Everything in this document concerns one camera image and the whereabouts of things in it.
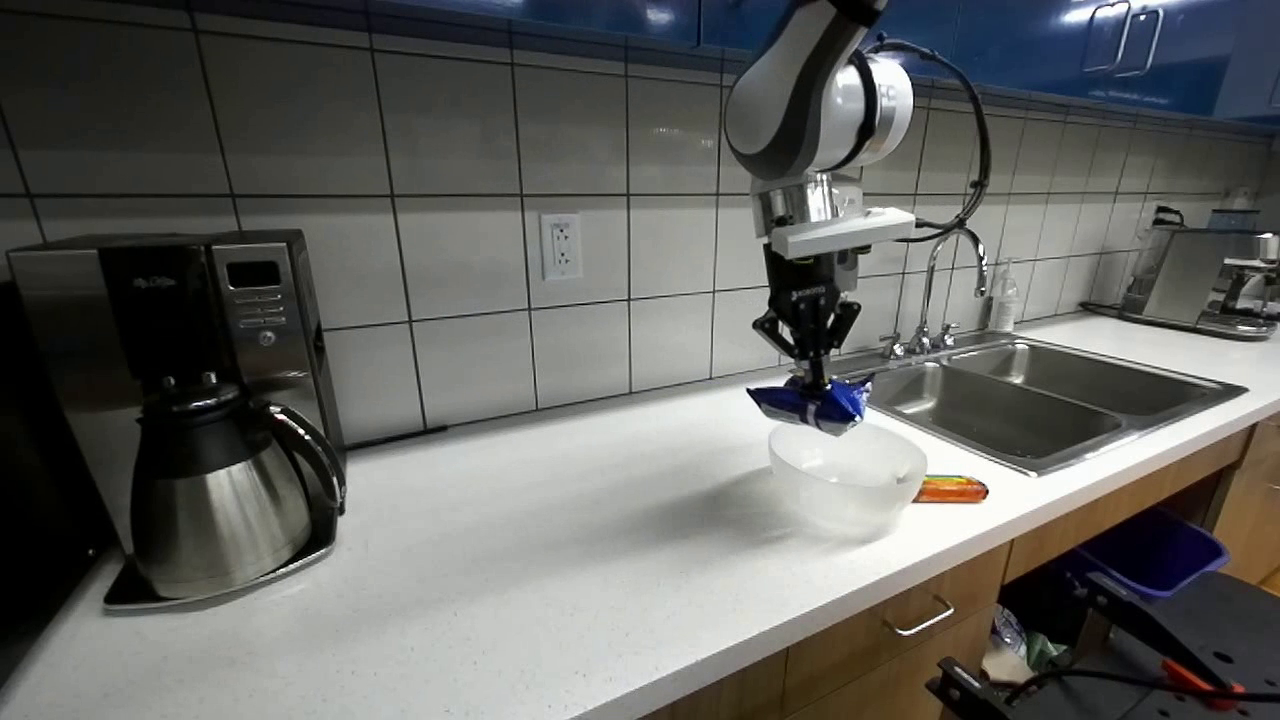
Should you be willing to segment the orange snack packet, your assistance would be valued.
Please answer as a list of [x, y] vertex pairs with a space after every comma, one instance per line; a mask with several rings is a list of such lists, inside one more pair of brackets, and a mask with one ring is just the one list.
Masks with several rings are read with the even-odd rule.
[[925, 475], [914, 503], [980, 503], [989, 488], [973, 477]]

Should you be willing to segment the blue snack bag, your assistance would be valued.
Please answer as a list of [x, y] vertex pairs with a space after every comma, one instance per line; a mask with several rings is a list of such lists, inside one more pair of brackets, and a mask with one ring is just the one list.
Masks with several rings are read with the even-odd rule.
[[800, 375], [792, 375], [780, 386], [750, 387], [746, 393], [771, 420], [840, 437], [864, 420], [874, 378], [833, 378], [823, 389], [813, 389]]

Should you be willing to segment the white plastic bowl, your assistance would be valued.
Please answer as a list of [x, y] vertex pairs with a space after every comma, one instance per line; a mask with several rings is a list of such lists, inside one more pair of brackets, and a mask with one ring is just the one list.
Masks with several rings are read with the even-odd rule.
[[778, 424], [768, 436], [774, 483], [790, 512], [856, 541], [890, 533], [923, 487], [924, 451], [874, 424], [842, 436]]

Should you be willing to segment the steel coffee maker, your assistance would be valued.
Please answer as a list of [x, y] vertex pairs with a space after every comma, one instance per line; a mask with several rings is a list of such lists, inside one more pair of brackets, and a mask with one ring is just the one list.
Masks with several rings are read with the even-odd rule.
[[110, 612], [205, 606], [328, 556], [340, 516], [320, 518], [283, 568], [204, 600], [159, 597], [140, 575], [131, 486], [145, 396], [165, 375], [211, 372], [301, 411], [346, 462], [305, 234], [82, 234], [6, 255], [60, 409], [105, 503], [124, 560]]

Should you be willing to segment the steel double sink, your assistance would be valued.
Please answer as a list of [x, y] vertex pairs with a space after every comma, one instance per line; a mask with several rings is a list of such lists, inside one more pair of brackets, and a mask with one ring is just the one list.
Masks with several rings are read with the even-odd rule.
[[873, 375], [878, 411], [1028, 477], [1084, 462], [1245, 393], [1224, 380], [984, 332], [925, 356], [845, 356], [833, 374]]

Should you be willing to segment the steel coffee carafe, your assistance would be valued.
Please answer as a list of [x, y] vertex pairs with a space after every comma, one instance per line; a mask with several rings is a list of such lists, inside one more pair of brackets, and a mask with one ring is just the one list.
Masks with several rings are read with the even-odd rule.
[[236, 382], [165, 375], [138, 424], [133, 559], [164, 600], [238, 591], [344, 511], [346, 464], [320, 428]]

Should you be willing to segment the row of blue wall cabinets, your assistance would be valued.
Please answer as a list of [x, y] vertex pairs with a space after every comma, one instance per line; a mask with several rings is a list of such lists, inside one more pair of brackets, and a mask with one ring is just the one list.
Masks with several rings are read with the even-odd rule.
[[[788, 0], [366, 0], [749, 58]], [[977, 85], [1280, 129], [1280, 0], [888, 0], [876, 29]]]

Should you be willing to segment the orange clamp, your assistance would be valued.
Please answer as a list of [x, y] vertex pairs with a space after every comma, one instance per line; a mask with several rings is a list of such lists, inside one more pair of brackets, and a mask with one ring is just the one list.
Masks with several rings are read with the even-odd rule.
[[1242, 702], [1245, 688], [1235, 682], [1213, 684], [1171, 659], [1162, 659], [1160, 666], [1175, 692], [1194, 696], [1215, 711], [1233, 711]]

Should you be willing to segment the blue bin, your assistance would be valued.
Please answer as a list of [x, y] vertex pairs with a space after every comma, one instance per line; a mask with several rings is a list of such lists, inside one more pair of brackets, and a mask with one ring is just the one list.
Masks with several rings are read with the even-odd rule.
[[1215, 536], [1165, 509], [1152, 507], [1071, 548], [1056, 564], [1078, 577], [1101, 571], [1155, 602], [1225, 568], [1229, 560], [1228, 548]]

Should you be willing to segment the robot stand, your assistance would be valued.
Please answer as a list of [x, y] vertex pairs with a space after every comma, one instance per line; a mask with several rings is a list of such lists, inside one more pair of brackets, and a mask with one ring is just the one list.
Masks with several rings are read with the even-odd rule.
[[[946, 657], [925, 684], [955, 720], [1280, 720], [1280, 596], [1212, 571], [1144, 601], [1100, 571], [1074, 597], [1103, 619], [1096, 650], [997, 691]], [[1175, 692], [1160, 666], [1245, 688], [1233, 711]]]

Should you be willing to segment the chrome tap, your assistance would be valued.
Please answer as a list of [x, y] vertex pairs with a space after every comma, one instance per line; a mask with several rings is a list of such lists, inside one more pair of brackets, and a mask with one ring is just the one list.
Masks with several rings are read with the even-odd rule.
[[934, 282], [938, 266], [938, 258], [942, 247], [951, 240], [956, 237], [965, 238], [970, 245], [975, 255], [975, 286], [974, 296], [977, 299], [983, 299], [989, 295], [989, 263], [987, 258], [986, 246], [980, 240], [979, 234], [974, 232], [968, 225], [960, 225], [955, 231], [948, 231], [938, 237], [931, 249], [928, 256], [928, 264], [925, 269], [925, 279], [923, 284], [922, 304], [919, 307], [919, 318], [915, 329], [906, 342], [902, 342], [901, 334], [893, 332], [887, 336], [882, 336], [879, 340], [884, 343], [879, 355], [887, 360], [904, 359], [908, 355], [911, 356], [929, 356], [941, 351], [948, 351], [956, 346], [955, 331], [957, 328], [956, 323], [945, 322], [941, 329], [936, 333], [931, 333], [929, 327], [929, 311], [931, 302], [934, 292]]

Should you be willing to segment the white wall socket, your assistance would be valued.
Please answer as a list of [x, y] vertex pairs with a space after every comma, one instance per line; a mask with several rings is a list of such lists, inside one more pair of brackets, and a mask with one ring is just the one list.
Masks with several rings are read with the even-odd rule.
[[579, 214], [541, 214], [540, 250], [541, 277], [545, 282], [582, 278], [582, 246]]

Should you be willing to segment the black appliance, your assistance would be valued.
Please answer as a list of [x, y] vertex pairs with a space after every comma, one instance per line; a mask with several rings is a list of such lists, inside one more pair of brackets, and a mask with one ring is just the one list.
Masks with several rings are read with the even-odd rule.
[[97, 556], [108, 511], [58, 402], [15, 283], [0, 282], [0, 689]]

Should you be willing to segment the steel espresso machine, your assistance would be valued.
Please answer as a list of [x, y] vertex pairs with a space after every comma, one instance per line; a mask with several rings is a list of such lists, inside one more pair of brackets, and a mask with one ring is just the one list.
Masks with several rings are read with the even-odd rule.
[[1280, 236], [1248, 229], [1156, 225], [1115, 304], [1082, 302], [1088, 313], [1222, 340], [1266, 341], [1280, 331], [1242, 302], [1251, 273], [1277, 269]]

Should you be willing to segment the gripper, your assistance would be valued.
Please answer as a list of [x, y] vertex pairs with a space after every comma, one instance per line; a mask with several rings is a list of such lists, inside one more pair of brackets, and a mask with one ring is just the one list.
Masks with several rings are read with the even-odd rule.
[[[841, 348], [861, 314], [861, 305], [845, 295], [856, 284], [858, 255], [849, 250], [800, 260], [781, 258], [764, 245], [769, 283], [767, 310], [751, 328], [778, 354], [796, 365], [800, 389], [829, 384], [829, 355]], [[820, 307], [815, 325], [815, 306]]]

